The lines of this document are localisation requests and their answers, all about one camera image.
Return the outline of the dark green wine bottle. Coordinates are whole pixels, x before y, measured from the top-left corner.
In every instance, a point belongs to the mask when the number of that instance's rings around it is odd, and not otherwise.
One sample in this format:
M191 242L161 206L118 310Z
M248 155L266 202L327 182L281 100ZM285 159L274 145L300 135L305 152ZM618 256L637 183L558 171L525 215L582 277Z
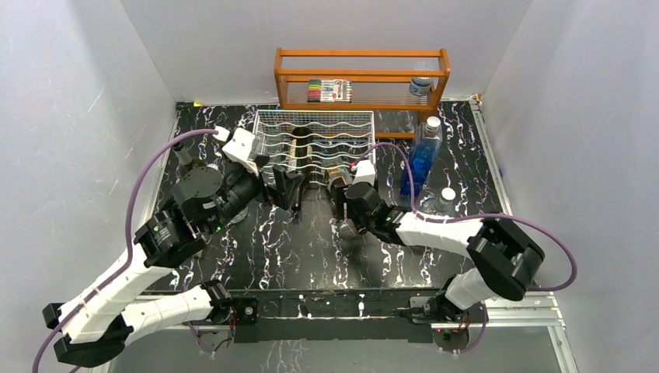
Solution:
M288 171L302 174L305 181L308 181L312 168L312 132L308 127L296 127L291 132L291 136L287 160Z

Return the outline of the square bottle brown label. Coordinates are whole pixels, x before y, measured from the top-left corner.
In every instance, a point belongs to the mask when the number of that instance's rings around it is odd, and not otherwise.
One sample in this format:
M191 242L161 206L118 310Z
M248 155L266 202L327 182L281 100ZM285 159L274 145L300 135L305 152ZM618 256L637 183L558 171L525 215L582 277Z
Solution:
M350 173L350 167L342 162L330 162L326 165L327 189L334 193L338 188L350 186L353 183L353 176Z

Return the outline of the clear bottle black label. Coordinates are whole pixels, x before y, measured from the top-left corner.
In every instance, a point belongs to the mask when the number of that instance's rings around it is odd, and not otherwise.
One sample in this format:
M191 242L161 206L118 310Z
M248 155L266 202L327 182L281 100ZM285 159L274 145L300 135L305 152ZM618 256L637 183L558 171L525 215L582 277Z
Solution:
M440 218L455 217L456 192L445 187L437 193L428 194L421 203L421 211Z

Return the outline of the blue glass bottle white cap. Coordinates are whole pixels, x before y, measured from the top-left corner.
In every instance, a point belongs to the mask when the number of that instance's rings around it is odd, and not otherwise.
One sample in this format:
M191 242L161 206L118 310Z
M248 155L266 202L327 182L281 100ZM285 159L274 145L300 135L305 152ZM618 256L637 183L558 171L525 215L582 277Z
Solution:
M415 130L415 138L408 156L415 197L419 196L434 161L438 157L442 143L441 125L442 122L439 117L428 117ZM406 197L410 195L412 185L407 175L408 169L408 167L405 168L399 187L400 195Z

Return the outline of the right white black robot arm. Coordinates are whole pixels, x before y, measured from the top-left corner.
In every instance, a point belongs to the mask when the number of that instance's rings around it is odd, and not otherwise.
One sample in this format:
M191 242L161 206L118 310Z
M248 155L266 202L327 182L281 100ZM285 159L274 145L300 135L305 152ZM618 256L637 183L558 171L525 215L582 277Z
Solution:
M341 192L347 217L361 234L399 246L425 246L469 257L474 267L450 277L438 294L412 317L459 321L476 303L490 298L520 301L531 287L545 253L513 221L501 215L475 221L432 222L409 208L388 205L369 183Z

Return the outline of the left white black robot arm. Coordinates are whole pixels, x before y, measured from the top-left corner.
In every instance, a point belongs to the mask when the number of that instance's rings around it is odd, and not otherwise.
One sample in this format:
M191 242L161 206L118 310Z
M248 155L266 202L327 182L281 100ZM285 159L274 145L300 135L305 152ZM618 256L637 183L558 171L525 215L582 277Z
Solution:
M250 202L288 209L304 177L275 166L274 180L268 185L237 163L223 171L209 166L190 170L159 210L130 232L127 249L105 273L77 299L44 308L58 361L94 368L137 339L185 322L254 323L256 300L233 298L216 280L151 302L139 302L138 296L203 250L207 237Z

